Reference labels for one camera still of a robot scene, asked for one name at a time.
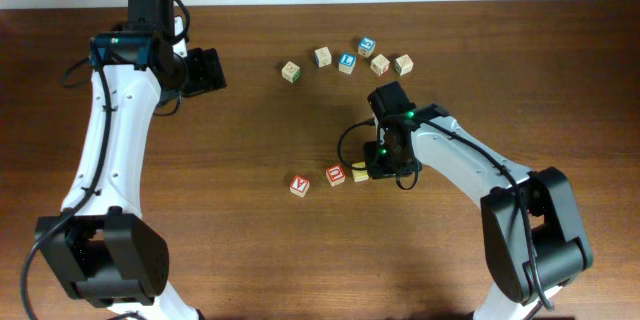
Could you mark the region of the yellow wooden block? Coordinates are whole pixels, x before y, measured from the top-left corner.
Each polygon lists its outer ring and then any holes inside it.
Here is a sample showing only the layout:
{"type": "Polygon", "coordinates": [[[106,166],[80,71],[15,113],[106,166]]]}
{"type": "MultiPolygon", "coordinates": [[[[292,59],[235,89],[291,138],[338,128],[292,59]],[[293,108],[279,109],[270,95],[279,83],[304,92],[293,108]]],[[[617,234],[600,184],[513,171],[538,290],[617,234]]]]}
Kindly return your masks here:
{"type": "Polygon", "coordinates": [[[364,161],[353,163],[351,167],[352,177],[355,182],[362,182],[369,179],[366,163],[364,161]]]}

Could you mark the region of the red letter U block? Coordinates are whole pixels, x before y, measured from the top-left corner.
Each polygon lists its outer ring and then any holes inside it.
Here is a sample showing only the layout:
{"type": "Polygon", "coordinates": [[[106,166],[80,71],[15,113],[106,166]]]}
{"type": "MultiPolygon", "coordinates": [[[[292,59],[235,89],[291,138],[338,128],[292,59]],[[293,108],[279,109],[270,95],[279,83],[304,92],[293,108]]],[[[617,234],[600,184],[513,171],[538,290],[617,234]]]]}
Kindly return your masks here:
{"type": "Polygon", "coordinates": [[[332,187],[343,183],[346,179],[345,172],[340,164],[328,167],[325,171],[325,175],[332,187]]]}

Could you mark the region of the red letter A block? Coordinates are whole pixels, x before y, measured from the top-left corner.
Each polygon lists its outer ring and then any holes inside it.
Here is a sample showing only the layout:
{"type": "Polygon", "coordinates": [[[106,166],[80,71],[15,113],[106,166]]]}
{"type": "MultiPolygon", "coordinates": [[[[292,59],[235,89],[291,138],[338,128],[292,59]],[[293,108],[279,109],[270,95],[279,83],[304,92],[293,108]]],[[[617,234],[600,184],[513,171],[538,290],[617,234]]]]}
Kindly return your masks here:
{"type": "Polygon", "coordinates": [[[295,175],[289,186],[290,192],[299,197],[304,197],[309,188],[310,181],[300,175],[295,175]]]}

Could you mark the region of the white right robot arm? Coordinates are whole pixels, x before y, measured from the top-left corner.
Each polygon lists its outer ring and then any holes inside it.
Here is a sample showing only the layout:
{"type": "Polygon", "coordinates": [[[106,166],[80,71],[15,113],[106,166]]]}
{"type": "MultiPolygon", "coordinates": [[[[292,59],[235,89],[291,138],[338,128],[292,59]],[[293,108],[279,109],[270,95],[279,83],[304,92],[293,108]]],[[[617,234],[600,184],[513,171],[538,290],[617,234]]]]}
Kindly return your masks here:
{"type": "Polygon", "coordinates": [[[437,105],[377,114],[374,156],[387,177],[436,170],[481,211],[492,287],[475,319],[532,319],[594,260],[567,176],[498,154],[437,105]]]}

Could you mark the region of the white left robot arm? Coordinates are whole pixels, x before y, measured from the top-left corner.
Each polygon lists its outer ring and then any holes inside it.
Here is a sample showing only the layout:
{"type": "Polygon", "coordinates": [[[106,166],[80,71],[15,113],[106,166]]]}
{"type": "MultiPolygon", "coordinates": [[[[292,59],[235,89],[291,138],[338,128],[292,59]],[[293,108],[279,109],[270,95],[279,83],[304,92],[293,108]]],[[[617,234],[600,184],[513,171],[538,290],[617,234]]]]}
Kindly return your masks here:
{"type": "Polygon", "coordinates": [[[215,50],[189,50],[180,0],[132,5],[122,30],[89,42],[93,100],[76,178],[57,216],[38,219],[21,270],[23,306],[35,315],[28,271],[42,254],[66,294],[118,319],[200,319],[168,280],[166,241],[142,219],[140,181],[157,107],[225,87],[215,50]]]}

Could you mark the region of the natural block green print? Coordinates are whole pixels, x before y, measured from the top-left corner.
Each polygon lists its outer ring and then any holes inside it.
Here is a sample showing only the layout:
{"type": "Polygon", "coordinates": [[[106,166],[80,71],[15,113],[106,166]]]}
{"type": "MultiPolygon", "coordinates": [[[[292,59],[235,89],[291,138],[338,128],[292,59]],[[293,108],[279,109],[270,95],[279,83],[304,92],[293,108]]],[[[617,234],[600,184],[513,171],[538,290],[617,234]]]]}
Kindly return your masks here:
{"type": "Polygon", "coordinates": [[[281,75],[290,83],[295,83],[301,75],[301,68],[295,63],[288,61],[281,69],[281,75]]]}

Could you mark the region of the natural block red print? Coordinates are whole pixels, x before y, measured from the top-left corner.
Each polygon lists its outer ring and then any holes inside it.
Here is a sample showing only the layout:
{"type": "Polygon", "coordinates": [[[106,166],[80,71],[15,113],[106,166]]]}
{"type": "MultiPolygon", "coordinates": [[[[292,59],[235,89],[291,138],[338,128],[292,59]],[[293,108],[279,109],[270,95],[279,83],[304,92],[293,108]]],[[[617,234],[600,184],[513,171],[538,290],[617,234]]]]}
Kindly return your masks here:
{"type": "Polygon", "coordinates": [[[370,63],[371,70],[377,75],[381,76],[389,70],[390,61],[382,54],[376,55],[370,63]]]}

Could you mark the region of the blue letter H block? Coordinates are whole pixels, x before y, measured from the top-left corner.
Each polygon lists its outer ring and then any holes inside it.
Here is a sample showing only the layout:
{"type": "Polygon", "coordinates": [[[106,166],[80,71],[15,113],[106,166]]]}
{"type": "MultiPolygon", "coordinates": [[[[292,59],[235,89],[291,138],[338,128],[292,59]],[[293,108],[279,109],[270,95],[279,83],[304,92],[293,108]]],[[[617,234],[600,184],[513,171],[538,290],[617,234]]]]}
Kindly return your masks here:
{"type": "Polygon", "coordinates": [[[338,62],[338,69],[345,74],[352,74],[356,65],[356,56],[351,53],[343,53],[338,62]]]}

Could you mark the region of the natural block grey print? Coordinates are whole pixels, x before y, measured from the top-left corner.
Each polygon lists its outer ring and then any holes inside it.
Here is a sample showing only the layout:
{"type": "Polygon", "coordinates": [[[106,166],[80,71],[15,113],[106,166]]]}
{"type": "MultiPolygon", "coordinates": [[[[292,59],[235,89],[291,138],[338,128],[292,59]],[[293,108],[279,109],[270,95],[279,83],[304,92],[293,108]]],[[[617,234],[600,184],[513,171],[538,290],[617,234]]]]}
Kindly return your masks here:
{"type": "Polygon", "coordinates": [[[328,47],[322,47],[314,50],[314,59],[318,67],[328,66],[332,62],[332,55],[328,47]]]}

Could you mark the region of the blue number five block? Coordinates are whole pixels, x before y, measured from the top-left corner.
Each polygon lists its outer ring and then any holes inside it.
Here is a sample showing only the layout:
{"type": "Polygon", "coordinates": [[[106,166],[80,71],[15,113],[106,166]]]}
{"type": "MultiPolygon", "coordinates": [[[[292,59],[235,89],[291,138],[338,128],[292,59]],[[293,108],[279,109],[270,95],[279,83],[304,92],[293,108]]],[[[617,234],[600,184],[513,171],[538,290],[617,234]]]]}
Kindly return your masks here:
{"type": "Polygon", "coordinates": [[[369,58],[375,50],[376,41],[369,37],[363,37],[358,45],[358,54],[369,58]]]}

